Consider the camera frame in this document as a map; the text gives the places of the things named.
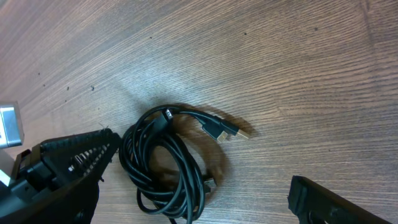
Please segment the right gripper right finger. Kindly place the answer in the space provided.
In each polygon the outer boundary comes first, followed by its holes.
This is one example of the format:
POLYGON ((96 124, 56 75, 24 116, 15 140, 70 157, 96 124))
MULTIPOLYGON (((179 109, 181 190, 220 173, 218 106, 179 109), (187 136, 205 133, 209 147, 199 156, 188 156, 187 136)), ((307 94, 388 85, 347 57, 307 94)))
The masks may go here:
POLYGON ((292 177, 287 199, 300 224, 389 224, 303 176, 292 177))

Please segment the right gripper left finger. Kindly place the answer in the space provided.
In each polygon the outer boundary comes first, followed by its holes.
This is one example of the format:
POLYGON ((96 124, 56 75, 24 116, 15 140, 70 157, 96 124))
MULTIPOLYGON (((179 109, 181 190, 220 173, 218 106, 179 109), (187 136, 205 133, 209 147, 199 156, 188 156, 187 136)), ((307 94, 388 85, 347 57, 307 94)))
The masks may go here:
POLYGON ((99 182, 121 143, 109 128, 1 152, 1 223, 90 223, 99 182))

